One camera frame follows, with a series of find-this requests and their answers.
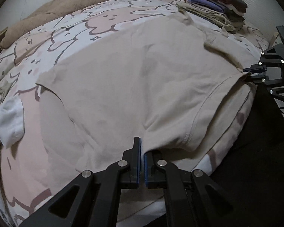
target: stack of folded clothes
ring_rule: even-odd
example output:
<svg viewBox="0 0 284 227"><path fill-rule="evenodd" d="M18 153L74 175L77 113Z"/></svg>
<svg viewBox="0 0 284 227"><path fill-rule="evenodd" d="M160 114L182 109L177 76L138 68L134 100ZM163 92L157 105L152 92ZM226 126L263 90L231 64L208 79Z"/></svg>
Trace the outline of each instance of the stack of folded clothes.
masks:
<svg viewBox="0 0 284 227"><path fill-rule="evenodd" d="M177 5L228 32L236 32L243 27L243 15L247 9L247 4L242 0L184 0Z"/></svg>

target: silver bolt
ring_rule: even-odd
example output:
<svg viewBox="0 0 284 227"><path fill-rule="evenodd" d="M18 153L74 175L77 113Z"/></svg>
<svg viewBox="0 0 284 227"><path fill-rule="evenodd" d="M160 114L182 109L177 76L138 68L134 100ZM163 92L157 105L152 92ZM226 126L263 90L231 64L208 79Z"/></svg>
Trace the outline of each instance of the silver bolt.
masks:
<svg viewBox="0 0 284 227"><path fill-rule="evenodd" d="M196 177L202 177L204 172L197 169L197 170L194 170L193 174L196 176Z"/></svg>
<svg viewBox="0 0 284 227"><path fill-rule="evenodd" d="M161 160L158 160L157 164L158 164L159 166L166 166L166 165L167 165L167 162L166 162L166 160L161 159Z"/></svg>
<svg viewBox="0 0 284 227"><path fill-rule="evenodd" d="M85 178L90 177L91 176L91 171L85 170L85 171L83 171L81 173L81 175L82 175L82 177L85 177Z"/></svg>
<svg viewBox="0 0 284 227"><path fill-rule="evenodd" d="M127 166L127 161L126 160L120 160L119 162L118 162L118 166L120 166L120 167L125 167L125 166Z"/></svg>

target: purple folded cloth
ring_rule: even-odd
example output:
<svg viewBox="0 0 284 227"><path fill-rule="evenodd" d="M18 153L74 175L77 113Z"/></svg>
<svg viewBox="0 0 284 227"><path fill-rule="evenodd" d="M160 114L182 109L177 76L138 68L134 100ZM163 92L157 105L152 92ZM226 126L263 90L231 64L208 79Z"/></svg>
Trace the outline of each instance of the purple folded cloth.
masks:
<svg viewBox="0 0 284 227"><path fill-rule="evenodd" d="M217 12L224 13L224 10L223 10L222 7L212 3L210 1L207 1L207 0L188 0L188 2L189 3L196 3L196 4L199 4L199 5L211 8L212 10L215 10Z"/></svg>

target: bed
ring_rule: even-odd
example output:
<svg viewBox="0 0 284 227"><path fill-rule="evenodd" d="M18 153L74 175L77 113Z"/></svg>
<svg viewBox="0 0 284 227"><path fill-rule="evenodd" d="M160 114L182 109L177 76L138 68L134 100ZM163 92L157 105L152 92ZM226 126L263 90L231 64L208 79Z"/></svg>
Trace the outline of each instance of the bed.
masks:
<svg viewBox="0 0 284 227"><path fill-rule="evenodd" d="M30 30L2 51L0 89L8 89L6 99L20 97L25 130L18 143L11 148L0 149L0 216L6 223L18 226L72 179L68 176L51 188L47 177L49 153L43 143L40 125L42 93L40 85L36 85L40 74L118 31L176 14L176 3L179 1L182 0L100 2ZM188 15L196 26L221 33L221 29L209 21L191 13ZM251 24L246 23L237 36L229 34L227 40L249 51L255 59L259 59L261 51L268 48L268 41ZM168 149L163 150L166 157L181 169L192 171L198 168L208 175L212 174L240 134L251 110L254 95L255 88L250 86L226 131L198 161L190 159L184 150L178 151L177 156ZM163 215L165 206L162 195L160 190L150 192L144 187L139 189L139 194L124 192L117 226L144 226Z"/></svg>

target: bed sheet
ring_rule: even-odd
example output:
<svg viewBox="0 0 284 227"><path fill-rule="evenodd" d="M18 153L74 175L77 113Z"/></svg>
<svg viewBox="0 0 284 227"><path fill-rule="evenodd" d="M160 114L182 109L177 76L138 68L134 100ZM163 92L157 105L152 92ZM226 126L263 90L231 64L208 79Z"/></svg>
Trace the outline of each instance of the bed sheet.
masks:
<svg viewBox="0 0 284 227"><path fill-rule="evenodd" d="M24 108L24 137L10 149L0 151L2 186L9 209L6 214L11 215L16 226L52 197L46 178L48 155L40 131L41 90L35 84L39 75L118 30L176 13L177 1L180 0L109 0L95 4L28 32L0 54L0 88L7 82L12 83L7 98L18 95ZM199 25L221 31L209 21L193 14L190 16ZM268 48L267 40L253 26L245 25L238 36L240 40L232 34L228 37L255 57L260 58L261 51ZM236 140L252 101L250 94L227 132L204 156L198 168L211 174L219 165ZM130 221L122 217L119 220L122 221L118 226Z"/></svg>

